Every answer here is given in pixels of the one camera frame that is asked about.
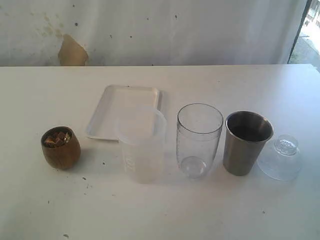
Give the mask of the brown wooden cup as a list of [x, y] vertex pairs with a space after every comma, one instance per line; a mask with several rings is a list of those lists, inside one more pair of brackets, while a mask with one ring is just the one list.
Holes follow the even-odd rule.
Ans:
[[[63, 146], [50, 148], [44, 145], [47, 136], [54, 132], [69, 132], [71, 139]], [[66, 170], [72, 168], [80, 159], [81, 147], [74, 131], [67, 126], [57, 126], [47, 130], [41, 137], [41, 148], [47, 163], [58, 170]]]

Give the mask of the white rectangular tray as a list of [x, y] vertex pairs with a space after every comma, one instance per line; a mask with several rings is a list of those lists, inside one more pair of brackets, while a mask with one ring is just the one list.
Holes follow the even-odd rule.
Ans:
[[162, 93], [155, 87], [108, 85], [86, 127], [88, 138], [117, 141], [115, 124], [124, 111], [137, 106], [150, 106], [157, 110], [161, 106]]

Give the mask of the gold coin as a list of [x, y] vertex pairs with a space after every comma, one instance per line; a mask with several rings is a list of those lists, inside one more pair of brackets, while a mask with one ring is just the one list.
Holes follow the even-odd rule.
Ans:
[[69, 141], [70, 141], [70, 139], [71, 139], [71, 136], [68, 134], [68, 133], [66, 133], [65, 135], [64, 135], [64, 143], [66, 144], [66, 143], [68, 143]]

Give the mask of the clear plastic shaker cup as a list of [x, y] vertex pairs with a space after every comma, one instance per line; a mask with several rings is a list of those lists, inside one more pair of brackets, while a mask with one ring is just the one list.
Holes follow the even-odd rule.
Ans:
[[176, 160], [190, 179], [205, 176], [215, 159], [224, 118], [215, 107], [191, 103], [177, 113]]

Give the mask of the brown wooden cubes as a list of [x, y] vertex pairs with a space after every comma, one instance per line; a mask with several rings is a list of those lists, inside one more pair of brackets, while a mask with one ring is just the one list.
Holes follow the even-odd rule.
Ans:
[[71, 134], [69, 132], [53, 132], [51, 135], [48, 135], [43, 144], [48, 147], [48, 148], [58, 148], [66, 143], [64, 142], [64, 136], [65, 134], [68, 133], [71, 137]]

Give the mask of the clear plastic shaker lid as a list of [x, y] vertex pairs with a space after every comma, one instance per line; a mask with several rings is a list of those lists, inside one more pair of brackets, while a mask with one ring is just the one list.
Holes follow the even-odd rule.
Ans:
[[298, 141], [283, 134], [269, 140], [257, 159], [260, 170], [270, 178], [279, 181], [294, 180], [303, 164]]

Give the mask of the translucent plastic measuring cup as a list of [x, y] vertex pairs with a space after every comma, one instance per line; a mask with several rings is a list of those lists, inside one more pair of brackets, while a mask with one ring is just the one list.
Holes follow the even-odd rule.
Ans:
[[135, 182], [148, 184], [163, 169], [167, 120], [152, 106], [139, 105], [119, 114], [115, 135], [121, 146], [126, 174]]

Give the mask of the stainless steel cup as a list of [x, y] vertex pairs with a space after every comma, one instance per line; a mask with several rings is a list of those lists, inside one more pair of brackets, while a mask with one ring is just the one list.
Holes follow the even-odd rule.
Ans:
[[232, 175], [246, 176], [272, 138], [273, 126], [262, 115], [245, 110], [228, 115], [225, 126], [223, 166]]

